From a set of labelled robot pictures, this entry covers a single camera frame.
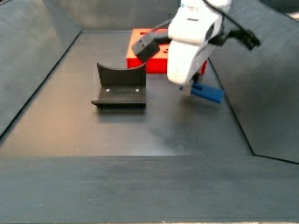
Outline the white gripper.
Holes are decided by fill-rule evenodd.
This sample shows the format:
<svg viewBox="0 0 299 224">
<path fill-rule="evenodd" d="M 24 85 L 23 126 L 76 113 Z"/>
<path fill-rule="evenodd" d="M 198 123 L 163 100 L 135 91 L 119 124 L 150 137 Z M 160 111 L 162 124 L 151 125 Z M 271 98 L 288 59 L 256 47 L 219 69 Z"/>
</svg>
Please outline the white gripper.
<svg viewBox="0 0 299 224">
<path fill-rule="evenodd" d="M 215 46 L 208 41 L 220 34 L 223 16 L 206 4 L 230 11 L 231 0 L 182 0 L 182 5 L 168 26 L 167 77 L 172 83 L 186 85 L 183 94 L 192 94 L 188 84 Z"/>
</svg>

